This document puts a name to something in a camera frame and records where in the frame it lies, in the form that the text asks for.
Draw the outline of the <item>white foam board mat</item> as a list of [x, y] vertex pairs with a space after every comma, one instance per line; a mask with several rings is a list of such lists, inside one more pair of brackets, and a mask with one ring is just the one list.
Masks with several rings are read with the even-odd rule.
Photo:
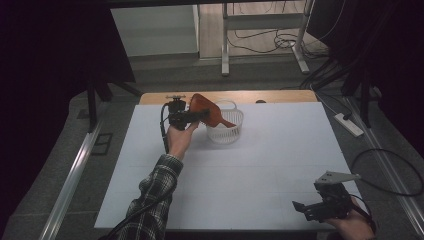
[[[173, 194], [169, 230], [321, 230], [292, 201], [321, 202], [313, 183], [327, 170], [349, 173], [319, 102], [240, 104], [240, 138], [212, 143], [193, 133]], [[139, 182], [164, 152], [160, 105], [135, 107], [95, 228], [113, 228], [140, 196]]]

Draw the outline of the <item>person's right hand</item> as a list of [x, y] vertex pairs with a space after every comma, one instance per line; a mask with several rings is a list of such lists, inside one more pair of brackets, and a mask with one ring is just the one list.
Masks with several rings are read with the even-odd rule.
[[344, 219], [327, 219], [325, 223], [333, 226], [337, 232], [330, 234], [327, 240], [375, 240], [376, 235], [366, 218], [351, 210]]

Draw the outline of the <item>white cabinet panel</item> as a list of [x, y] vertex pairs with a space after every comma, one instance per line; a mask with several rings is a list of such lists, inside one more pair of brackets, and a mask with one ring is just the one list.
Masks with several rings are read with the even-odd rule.
[[196, 5], [111, 10], [129, 57], [199, 52]]

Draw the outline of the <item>brown wooden hairbrush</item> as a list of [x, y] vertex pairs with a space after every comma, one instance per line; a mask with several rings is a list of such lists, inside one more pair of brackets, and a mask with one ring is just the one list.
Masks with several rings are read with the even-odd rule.
[[204, 110], [208, 110], [209, 114], [203, 117], [201, 121], [209, 127], [217, 127], [219, 124], [223, 124], [227, 128], [235, 127], [235, 124], [225, 120], [221, 114], [221, 109], [199, 93], [195, 93], [189, 104], [189, 111], [199, 113]]

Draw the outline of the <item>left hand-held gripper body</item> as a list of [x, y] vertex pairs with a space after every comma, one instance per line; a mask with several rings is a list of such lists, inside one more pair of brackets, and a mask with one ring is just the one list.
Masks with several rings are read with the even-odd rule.
[[188, 123], [194, 121], [194, 115], [186, 110], [186, 102], [183, 101], [183, 98], [184, 95], [174, 95], [167, 103], [169, 124], [180, 131], [183, 131]]

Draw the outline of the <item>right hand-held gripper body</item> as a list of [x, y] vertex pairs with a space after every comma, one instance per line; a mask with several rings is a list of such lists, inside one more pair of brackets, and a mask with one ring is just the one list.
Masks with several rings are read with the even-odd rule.
[[353, 202], [344, 182], [360, 178], [359, 174], [326, 171], [314, 183], [322, 202], [304, 208], [306, 219], [323, 222], [331, 218], [345, 218], [352, 210]]

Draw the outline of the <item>white power strip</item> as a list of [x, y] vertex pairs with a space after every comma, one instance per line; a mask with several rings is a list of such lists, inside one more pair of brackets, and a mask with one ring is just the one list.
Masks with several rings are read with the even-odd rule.
[[354, 122], [352, 122], [347, 115], [339, 113], [339, 114], [336, 114], [334, 118], [354, 137], [359, 137], [364, 134], [364, 131], [361, 128], [359, 128]]

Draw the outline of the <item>white plastic basket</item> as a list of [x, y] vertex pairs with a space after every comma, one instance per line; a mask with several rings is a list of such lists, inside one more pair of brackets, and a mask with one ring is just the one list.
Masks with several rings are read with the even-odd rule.
[[207, 136], [215, 144], [234, 143], [240, 138], [244, 114], [233, 100], [220, 99], [216, 104], [221, 110], [223, 119], [234, 124], [234, 127], [226, 127], [223, 124], [218, 124], [216, 127], [207, 126]]

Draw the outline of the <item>black metal stand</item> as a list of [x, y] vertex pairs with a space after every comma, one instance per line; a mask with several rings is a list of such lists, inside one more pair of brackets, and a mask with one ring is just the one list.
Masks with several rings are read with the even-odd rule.
[[369, 103], [372, 99], [375, 99], [371, 97], [371, 87], [369, 71], [365, 67], [356, 66], [351, 69], [341, 88], [343, 96], [353, 96], [357, 90], [360, 90], [360, 118], [367, 128], [371, 127], [369, 121]]
[[141, 91], [137, 90], [136, 88], [130, 86], [125, 82], [118, 81], [110, 77], [90, 77], [87, 80], [89, 133], [94, 132], [98, 122], [96, 97], [99, 97], [102, 102], [110, 102], [112, 100], [113, 94], [109, 87], [109, 84], [113, 84], [136, 97], [141, 97], [143, 95]]

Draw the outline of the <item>black curtain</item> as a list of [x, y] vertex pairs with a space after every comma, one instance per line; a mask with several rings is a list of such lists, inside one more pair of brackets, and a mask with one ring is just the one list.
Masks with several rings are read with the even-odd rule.
[[424, 0], [315, 0], [307, 32], [342, 66], [364, 66], [380, 109], [424, 157]]
[[0, 236], [89, 80], [130, 81], [105, 0], [0, 0]]

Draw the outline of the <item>white metal desk frame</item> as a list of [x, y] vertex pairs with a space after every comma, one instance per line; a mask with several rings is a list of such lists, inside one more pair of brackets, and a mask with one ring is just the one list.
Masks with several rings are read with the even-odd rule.
[[229, 75], [229, 30], [262, 30], [262, 29], [298, 29], [298, 35], [290, 49], [294, 54], [300, 71], [308, 74], [310, 69], [301, 53], [301, 45], [309, 22], [314, 0], [306, 0], [302, 13], [281, 13], [263, 15], [229, 15], [228, 4], [222, 4], [223, 15], [223, 44], [221, 54], [221, 72], [223, 76]]

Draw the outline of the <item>aluminium floor rail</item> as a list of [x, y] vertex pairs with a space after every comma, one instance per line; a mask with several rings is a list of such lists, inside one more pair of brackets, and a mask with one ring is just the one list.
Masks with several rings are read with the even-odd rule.
[[80, 178], [85, 169], [86, 163], [90, 157], [95, 141], [99, 135], [104, 122], [104, 115], [109, 109], [110, 104], [101, 102], [98, 106], [98, 113], [96, 117], [97, 122], [92, 129], [85, 134], [84, 140], [78, 150], [78, 153], [71, 165], [68, 175], [63, 183], [60, 193], [56, 202], [49, 214], [49, 217], [44, 225], [44, 228], [38, 240], [55, 240], [60, 230], [62, 222], [65, 218], [66, 212], [72, 201], [72, 198], [77, 189]]
[[355, 123], [364, 131], [364, 139], [371, 148], [370, 152], [376, 157], [376, 161], [390, 187], [393, 191], [398, 192], [397, 199], [408, 217], [417, 239], [424, 240], [424, 211], [412, 197], [406, 184], [401, 180], [400, 174], [390, 162], [390, 153], [382, 147], [373, 130], [362, 120], [359, 107], [349, 97], [344, 97], [343, 100], [351, 108]]

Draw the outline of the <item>person's left hand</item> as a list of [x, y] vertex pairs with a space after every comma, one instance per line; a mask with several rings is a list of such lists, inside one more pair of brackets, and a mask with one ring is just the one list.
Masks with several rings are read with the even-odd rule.
[[168, 153], [182, 161], [190, 146], [192, 134], [198, 125], [198, 122], [191, 123], [185, 130], [178, 130], [174, 126], [170, 126], [167, 131]]

